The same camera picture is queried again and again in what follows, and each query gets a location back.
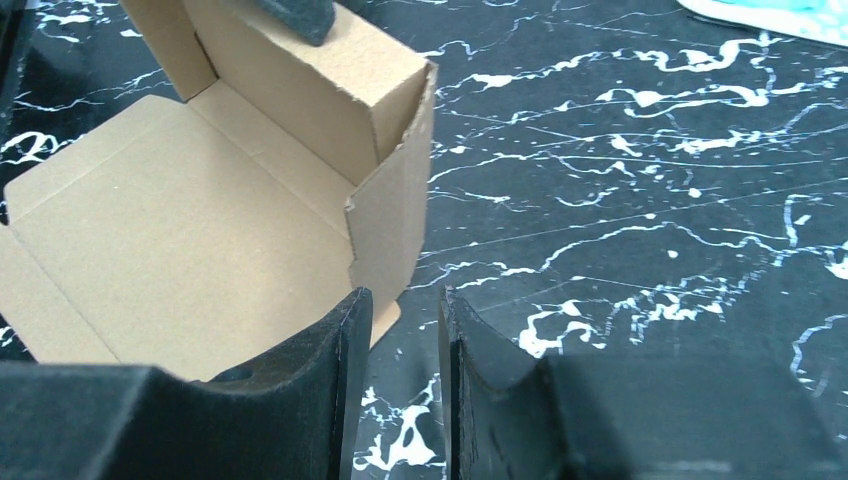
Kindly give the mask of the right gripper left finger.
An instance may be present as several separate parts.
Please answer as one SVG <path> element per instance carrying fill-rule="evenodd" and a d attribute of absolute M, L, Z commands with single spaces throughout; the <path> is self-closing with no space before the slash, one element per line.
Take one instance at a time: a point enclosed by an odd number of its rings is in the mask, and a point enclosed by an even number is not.
<path fill-rule="evenodd" d="M 358 288 L 208 381 L 153 366 L 1 365 L 5 479 L 347 479 L 373 319 Z"/>

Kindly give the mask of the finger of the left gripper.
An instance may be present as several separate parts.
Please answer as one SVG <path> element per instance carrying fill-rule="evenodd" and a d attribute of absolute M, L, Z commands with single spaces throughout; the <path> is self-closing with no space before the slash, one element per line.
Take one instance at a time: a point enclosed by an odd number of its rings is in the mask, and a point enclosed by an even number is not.
<path fill-rule="evenodd" d="M 257 4 L 311 46 L 321 46 L 335 22 L 332 0 L 258 0 Z"/>

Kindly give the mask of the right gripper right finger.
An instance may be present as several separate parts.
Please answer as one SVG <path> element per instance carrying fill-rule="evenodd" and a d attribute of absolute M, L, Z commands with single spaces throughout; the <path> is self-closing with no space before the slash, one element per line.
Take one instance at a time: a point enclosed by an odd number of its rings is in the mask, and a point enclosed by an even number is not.
<path fill-rule="evenodd" d="M 535 358 L 453 288 L 439 298 L 452 479 L 843 479 L 847 460 L 780 366 L 739 355 Z"/>

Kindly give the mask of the brown cardboard box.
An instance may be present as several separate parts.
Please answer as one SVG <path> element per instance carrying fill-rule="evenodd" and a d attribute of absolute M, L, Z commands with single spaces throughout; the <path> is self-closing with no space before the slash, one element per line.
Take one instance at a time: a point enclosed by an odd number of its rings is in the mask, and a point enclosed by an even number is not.
<path fill-rule="evenodd" d="M 9 183 L 1 313 L 44 363 L 207 380 L 357 287 L 398 320 L 425 231 L 436 65 L 344 7 L 312 47 L 250 1 L 127 1 L 178 92 Z"/>

